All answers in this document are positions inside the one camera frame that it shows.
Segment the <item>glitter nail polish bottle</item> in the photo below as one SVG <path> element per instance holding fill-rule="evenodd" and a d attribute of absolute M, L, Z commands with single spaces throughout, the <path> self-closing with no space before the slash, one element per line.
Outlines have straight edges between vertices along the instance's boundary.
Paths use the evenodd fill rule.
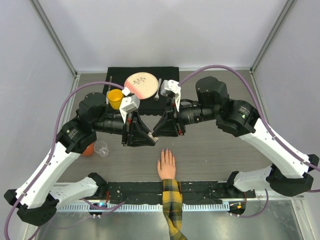
<path fill-rule="evenodd" d="M 157 142 L 157 141 L 159 140 L 159 138 L 158 138 L 158 137 L 154 137 L 151 132 L 148 133 L 148 136 L 149 136 L 154 142 Z"/>

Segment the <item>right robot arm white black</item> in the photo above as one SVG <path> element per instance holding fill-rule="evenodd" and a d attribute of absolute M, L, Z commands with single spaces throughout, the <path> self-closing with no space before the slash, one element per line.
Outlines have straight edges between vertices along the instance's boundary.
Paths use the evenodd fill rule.
<path fill-rule="evenodd" d="M 255 171 L 233 171 L 225 186 L 230 197 L 267 188 L 287 197 L 312 191 L 314 179 L 310 171 L 318 165 L 318 156 L 304 154 L 290 145 L 263 122 L 250 103 L 230 99 L 226 84 L 215 77 L 198 80 L 195 90 L 198 100 L 186 99 L 186 105 L 182 105 L 179 83 L 163 81 L 160 93 L 168 99 L 153 137 L 183 136 L 187 125 L 214 120 L 220 130 L 247 142 L 272 162 Z"/>

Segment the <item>yellow plaid sleeve forearm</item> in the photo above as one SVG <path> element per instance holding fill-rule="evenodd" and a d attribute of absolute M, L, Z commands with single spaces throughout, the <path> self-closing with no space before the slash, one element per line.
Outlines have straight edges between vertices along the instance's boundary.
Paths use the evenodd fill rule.
<path fill-rule="evenodd" d="M 175 179 L 162 180 L 162 212 L 168 225 L 171 240 L 186 240 L 181 232 L 183 214 L 183 195 Z"/>

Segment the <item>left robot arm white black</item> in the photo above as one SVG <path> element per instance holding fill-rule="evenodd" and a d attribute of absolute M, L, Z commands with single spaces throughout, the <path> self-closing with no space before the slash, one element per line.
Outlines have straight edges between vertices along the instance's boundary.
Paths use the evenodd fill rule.
<path fill-rule="evenodd" d="M 87 197 L 100 200 L 106 195 L 108 184 L 96 172 L 70 185 L 54 186 L 71 163 L 97 140 L 98 132 L 121 135 L 122 144 L 128 147 L 155 146 L 157 142 L 138 111 L 123 120 L 111 113 L 104 94 L 87 94 L 79 103 L 76 117 L 62 126 L 54 139 L 54 149 L 26 183 L 5 192 L 5 200 L 17 208 L 23 222 L 39 227 L 66 205 Z"/>

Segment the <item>mannequin hand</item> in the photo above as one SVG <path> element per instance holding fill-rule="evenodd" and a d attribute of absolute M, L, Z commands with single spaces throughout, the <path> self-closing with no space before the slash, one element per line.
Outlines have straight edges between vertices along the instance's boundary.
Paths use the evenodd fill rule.
<path fill-rule="evenodd" d="M 161 180 L 174 180 L 176 178 L 176 160 L 170 149 L 162 150 L 157 161 L 157 173 Z"/>

